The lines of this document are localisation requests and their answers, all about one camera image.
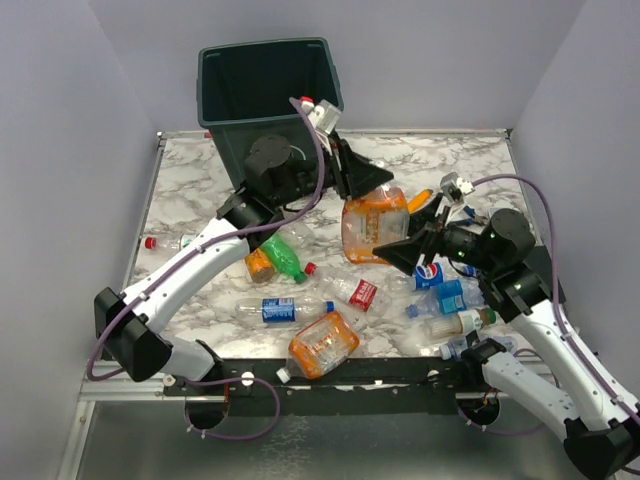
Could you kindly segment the red label clear bottle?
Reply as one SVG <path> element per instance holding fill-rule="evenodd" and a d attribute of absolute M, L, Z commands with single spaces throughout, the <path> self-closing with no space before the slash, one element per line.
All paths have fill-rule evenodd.
<path fill-rule="evenodd" d="M 323 275 L 319 283 L 332 296 L 365 314 L 380 316 L 392 304 L 388 293 L 358 276 Z"/>

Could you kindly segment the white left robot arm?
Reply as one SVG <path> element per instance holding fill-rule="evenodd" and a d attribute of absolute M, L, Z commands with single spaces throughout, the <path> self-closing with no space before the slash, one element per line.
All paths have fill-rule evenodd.
<path fill-rule="evenodd" d="M 106 351 L 119 372 L 135 382 L 166 373 L 185 378 L 199 394 L 214 392 L 221 380 L 215 353 L 202 342 L 162 335 L 177 311 L 218 274 L 289 224 L 284 205 L 308 196 L 301 210 L 307 213 L 327 188 L 351 199 L 393 177 L 355 153 L 337 133 L 325 138 L 313 133 L 311 140 L 316 160 L 306 167 L 285 137 L 258 138 L 245 160 L 245 181 L 194 240 L 123 291 L 101 290 L 94 299 L 97 344 L 90 359 Z"/>

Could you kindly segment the clear glass-like jar bottle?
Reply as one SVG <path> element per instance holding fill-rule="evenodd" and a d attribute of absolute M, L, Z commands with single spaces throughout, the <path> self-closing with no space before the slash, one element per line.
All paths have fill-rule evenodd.
<path fill-rule="evenodd" d="M 312 244 L 315 235 L 304 223 L 292 222 L 278 229 L 278 235 L 291 247 L 304 248 Z"/>

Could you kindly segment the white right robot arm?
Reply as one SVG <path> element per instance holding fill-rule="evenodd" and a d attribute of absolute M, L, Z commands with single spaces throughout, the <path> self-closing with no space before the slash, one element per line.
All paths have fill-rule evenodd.
<path fill-rule="evenodd" d="M 412 235 L 374 248 L 409 274 L 434 257 L 474 267 L 488 306 L 533 347 L 559 383 L 531 372 L 497 342 L 464 351 L 461 383 L 506 393 L 542 421 L 588 479 L 608 479 L 639 457 L 639 400 L 604 367 L 573 328 L 548 250 L 526 217 L 500 209 L 480 233 L 449 221 L 436 196 L 410 217 Z"/>

